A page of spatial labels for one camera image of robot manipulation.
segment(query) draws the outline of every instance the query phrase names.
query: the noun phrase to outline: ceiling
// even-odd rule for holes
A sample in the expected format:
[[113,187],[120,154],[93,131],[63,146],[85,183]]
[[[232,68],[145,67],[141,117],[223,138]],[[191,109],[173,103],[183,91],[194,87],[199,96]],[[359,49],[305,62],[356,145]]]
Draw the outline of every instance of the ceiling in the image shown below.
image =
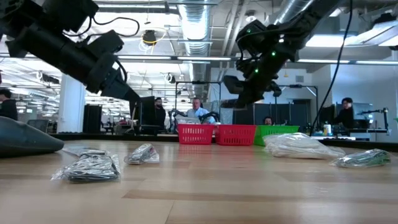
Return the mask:
[[[101,2],[110,2],[109,0],[101,0]],[[272,15],[279,10],[281,6],[280,0],[274,1],[250,1],[247,10],[254,11],[254,15],[260,21],[264,21],[267,15]],[[358,12],[362,9],[375,10],[378,8],[396,4],[396,1],[355,1]],[[210,55],[220,56],[223,47],[224,37],[227,32],[227,23],[230,19],[237,19],[239,17],[239,8],[236,18],[230,18],[231,9],[233,8],[233,0],[222,0],[216,6],[211,7],[210,13]],[[123,38],[124,47],[119,54],[122,55],[186,55],[185,45],[181,43],[183,40],[181,20],[179,15],[175,14],[151,14],[151,13],[113,13],[113,12],[99,12],[96,15],[98,22],[106,22],[115,17],[131,17],[137,20],[140,25],[140,31],[135,37]],[[243,20],[241,28],[248,22]],[[85,22],[81,31],[88,26],[88,21]],[[89,34],[99,34],[114,29],[120,34],[132,34],[136,31],[137,25],[132,21],[117,20],[105,26],[93,24]],[[142,43],[141,35],[145,30],[155,30],[158,41],[155,45],[148,46]],[[0,43],[0,54],[6,54],[7,48],[4,45],[3,37]],[[300,58],[337,58],[339,47],[306,47],[300,51]],[[231,55],[236,55],[239,51],[236,46]],[[391,51],[387,47],[347,47],[344,49],[343,58],[374,60],[388,57]],[[51,103],[53,106],[51,111],[58,108],[58,99],[60,92],[60,85],[48,84],[40,80],[40,72],[50,75],[59,80],[62,79],[62,73],[53,66],[38,60],[36,58],[30,59],[16,59],[16,58],[2,58],[0,59],[0,69],[2,70],[2,86],[17,85],[24,86],[16,90],[14,93],[18,98],[25,101],[40,102],[42,104]],[[161,96],[166,102],[166,108],[174,107],[174,88],[175,84],[169,83],[165,76],[172,75],[179,81],[191,81],[189,63],[137,63],[137,62],[123,62],[124,68],[129,74],[128,84],[135,89],[141,96]],[[290,68],[306,68],[311,69],[313,66],[306,64],[289,64]],[[178,96],[177,108],[182,111],[189,108],[189,98],[193,96],[189,85],[179,86],[182,90],[181,95]],[[114,114],[127,113],[128,104],[120,100],[100,97],[96,94],[86,94],[87,103],[102,104],[105,111],[112,109]],[[41,109],[41,113],[49,112],[50,110]]]

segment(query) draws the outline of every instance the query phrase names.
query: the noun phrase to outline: plastic bag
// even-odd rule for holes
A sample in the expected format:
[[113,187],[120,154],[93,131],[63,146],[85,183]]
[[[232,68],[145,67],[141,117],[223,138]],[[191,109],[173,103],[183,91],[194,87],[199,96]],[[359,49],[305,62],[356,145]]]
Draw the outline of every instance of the plastic bag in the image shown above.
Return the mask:
[[336,159],[345,155],[339,148],[329,148],[302,133],[264,136],[266,150],[275,157],[301,159]]
[[69,152],[71,154],[74,154],[76,156],[82,156],[82,155],[108,155],[109,152],[101,149],[95,149],[92,147],[86,147],[86,146],[68,146],[64,147],[62,149],[65,152]]
[[330,163],[332,166],[359,168],[383,166],[391,163],[391,154],[381,149],[372,149],[365,152],[357,152]]
[[124,158],[125,163],[139,165],[145,162],[159,163],[159,154],[151,144],[143,144]]
[[68,180],[74,183],[109,182],[119,180],[118,155],[83,154],[79,160],[59,169],[51,180]]

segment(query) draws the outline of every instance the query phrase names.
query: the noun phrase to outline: table surface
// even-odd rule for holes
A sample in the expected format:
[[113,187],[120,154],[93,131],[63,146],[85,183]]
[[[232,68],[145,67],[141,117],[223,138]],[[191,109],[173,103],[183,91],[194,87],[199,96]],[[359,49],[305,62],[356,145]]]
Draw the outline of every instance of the table surface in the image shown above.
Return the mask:
[[262,147],[155,142],[160,164],[129,166],[143,142],[73,141],[117,153],[120,182],[50,181],[65,152],[0,159],[1,224],[398,223],[398,167],[338,169]]

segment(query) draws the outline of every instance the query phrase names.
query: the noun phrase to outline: person sitting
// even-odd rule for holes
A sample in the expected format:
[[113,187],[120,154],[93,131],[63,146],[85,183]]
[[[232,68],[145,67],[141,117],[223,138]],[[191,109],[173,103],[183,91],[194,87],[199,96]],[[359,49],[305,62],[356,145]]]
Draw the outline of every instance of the person sitting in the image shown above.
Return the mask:
[[166,119],[166,110],[162,105],[162,99],[160,97],[155,99],[155,114],[156,114],[156,125],[164,129],[164,120]]
[[0,90],[0,116],[18,120],[17,101],[11,99],[11,92],[7,89]]
[[353,99],[344,98],[341,101],[343,109],[338,113],[338,116],[333,120],[333,124],[342,123],[345,128],[354,128],[354,110]]
[[264,118],[264,125],[272,125],[272,118],[270,116]]
[[[187,111],[187,116],[189,118],[198,118],[199,116],[208,114],[209,111],[200,107],[200,105],[201,105],[200,99],[195,97],[192,101],[192,109],[189,109]],[[212,124],[215,122],[216,122],[216,120],[214,119],[214,117],[209,117],[203,124]]]

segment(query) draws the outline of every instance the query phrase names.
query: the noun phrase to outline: silver duct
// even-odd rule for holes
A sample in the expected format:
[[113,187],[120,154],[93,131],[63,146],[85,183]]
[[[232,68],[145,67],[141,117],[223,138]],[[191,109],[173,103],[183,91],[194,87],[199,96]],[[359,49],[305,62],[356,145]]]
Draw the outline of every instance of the silver duct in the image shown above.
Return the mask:
[[313,0],[284,0],[277,12],[275,19],[271,19],[270,24],[280,24],[291,20],[299,12],[306,9]]
[[[181,29],[184,39],[206,40],[208,38],[208,28],[210,20],[210,7],[201,5],[179,5],[178,9],[182,18]],[[189,56],[207,56],[209,45],[201,43],[186,43],[185,50]],[[204,81],[206,74],[206,64],[193,63],[190,68],[191,81]],[[202,96],[203,86],[195,86],[195,95]]]

